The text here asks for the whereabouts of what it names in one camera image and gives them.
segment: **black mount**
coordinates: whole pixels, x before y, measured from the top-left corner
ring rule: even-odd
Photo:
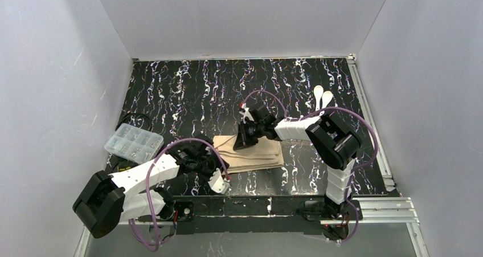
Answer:
[[[245,123],[238,124],[238,134],[236,136],[233,150],[244,149],[255,146],[258,138],[266,136],[270,140],[278,140],[279,136],[275,132],[275,126],[283,119],[276,118],[273,113],[267,110],[265,104],[258,105],[256,109],[252,109],[249,113],[253,117],[253,121],[245,118]]]
[[[362,146],[362,139],[335,112],[321,116],[305,131],[324,163],[336,170],[345,170]]]
[[[124,197],[124,188],[102,170],[91,177],[72,209],[92,236],[101,238],[119,223]]]
[[[213,146],[213,140],[201,133],[197,134],[195,138],[205,140]],[[195,172],[202,181],[207,182],[217,168],[222,168],[222,164],[216,154],[211,148],[201,142],[192,141],[178,144],[168,150],[167,154],[174,157],[176,164],[179,165],[178,176]],[[223,162],[228,169],[230,165],[225,160]]]

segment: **folded cloth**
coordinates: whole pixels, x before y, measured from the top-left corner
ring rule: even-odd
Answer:
[[[262,137],[255,146],[234,151],[235,141],[236,136],[215,136],[213,138],[215,149],[229,163],[231,173],[278,168],[284,165],[279,141]]]

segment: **black cable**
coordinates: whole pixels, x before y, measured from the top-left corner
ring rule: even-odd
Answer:
[[[119,120],[119,122],[117,123],[116,125],[116,129],[119,128],[119,126],[121,126],[122,123],[126,122],[126,120],[130,119],[132,116],[134,117],[142,117],[148,124],[148,131],[152,132],[153,131],[153,122],[151,121],[151,118],[143,113],[127,113],[125,114],[121,120]]]
[[[123,167],[123,168],[128,168],[128,167],[131,167],[131,168],[132,168],[132,167],[135,167],[135,166],[138,166],[138,165],[139,165],[139,164],[138,164],[138,163],[136,163],[136,162],[129,161],[129,160],[124,159],[124,158],[122,158],[122,157],[115,156],[115,155],[113,155],[113,156],[114,156],[114,157],[116,157],[116,158],[117,158],[117,160],[116,160],[116,162],[114,163],[114,165],[112,165],[112,166],[111,166],[110,171],[109,171],[109,173],[108,173],[108,174],[113,173],[113,172],[114,172],[114,170],[115,170],[116,168],[118,168],[118,167],[119,167],[119,165],[121,165],[121,164],[127,164],[127,165],[124,165],[124,167]]]
[[[166,235],[161,241],[164,241],[166,238],[173,236],[174,234],[168,234]]]

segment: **black marble surface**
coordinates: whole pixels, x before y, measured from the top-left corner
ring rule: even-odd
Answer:
[[[264,89],[286,104],[290,117],[313,112],[313,88],[322,85],[334,99],[329,106],[350,109],[362,115],[346,59],[251,59],[135,62],[122,109],[144,113],[153,120],[153,132],[164,136],[165,144],[203,132],[209,137],[236,134],[238,107],[253,90]],[[266,94],[255,99],[282,114],[283,110]],[[365,142],[356,165],[373,153],[370,137],[353,117],[340,114]],[[131,123],[140,126],[143,123]],[[327,187],[326,170],[310,142],[282,142],[283,168],[232,174],[228,195],[322,195]],[[108,161],[108,167],[114,158]],[[195,174],[162,184],[174,195],[211,194]],[[356,194],[385,194],[377,164],[358,170],[352,184]]]

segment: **gray wall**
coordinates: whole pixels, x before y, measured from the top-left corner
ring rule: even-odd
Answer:
[[[99,0],[0,0],[0,256],[72,256],[130,57]]]
[[[483,0],[386,0],[357,59],[432,256],[481,256]]]
[[[132,58],[348,55],[384,0],[101,0]]]

